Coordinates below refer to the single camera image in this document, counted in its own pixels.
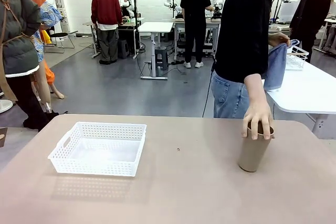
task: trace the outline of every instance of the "paper cup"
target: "paper cup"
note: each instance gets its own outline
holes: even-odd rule
[[[274,130],[270,128],[271,138],[269,140],[265,140],[262,126],[262,123],[259,122],[258,139],[252,140],[251,123],[248,124],[247,138],[244,139],[241,149],[238,165],[241,169],[249,173],[257,171],[271,139],[274,138]]]

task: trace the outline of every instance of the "black t-shirt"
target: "black t-shirt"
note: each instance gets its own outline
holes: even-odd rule
[[[290,27],[297,35],[315,35],[326,19],[330,0],[301,0]]]
[[[186,22],[205,22],[205,8],[211,6],[210,0],[181,0]]]
[[[272,0],[226,0],[216,53],[216,73],[244,83],[268,68],[268,29]]]

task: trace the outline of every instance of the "towel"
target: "towel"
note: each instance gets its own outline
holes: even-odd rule
[[[298,44],[300,44],[300,41],[294,39],[291,40],[289,47],[286,43],[282,43],[271,49],[268,54],[268,69],[263,75],[263,79],[265,79],[264,89],[266,91],[281,88],[286,70],[287,50]]]

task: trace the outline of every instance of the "jeans pocket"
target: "jeans pocket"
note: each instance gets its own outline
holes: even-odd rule
[[[215,101],[224,103],[227,99],[229,88],[230,83],[218,80],[216,77],[214,77],[211,90],[214,95]]]

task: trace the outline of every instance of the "person in black clothes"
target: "person in black clothes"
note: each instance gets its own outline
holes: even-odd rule
[[[196,65],[201,68],[204,40],[206,34],[205,10],[213,12],[215,8],[211,6],[210,0],[181,0],[182,14],[185,20],[185,62],[186,68],[191,68],[191,55],[196,42]]]
[[[268,68],[268,45],[290,43],[282,33],[268,34],[271,3],[272,0],[225,1],[212,79],[214,117],[244,118],[242,136],[247,136],[251,122],[253,139],[257,139],[259,121],[264,138],[270,139],[273,121],[261,81]]]
[[[291,39],[301,41],[302,49],[309,53],[310,62],[316,34],[321,29],[330,9],[330,0],[301,0],[292,22]]]

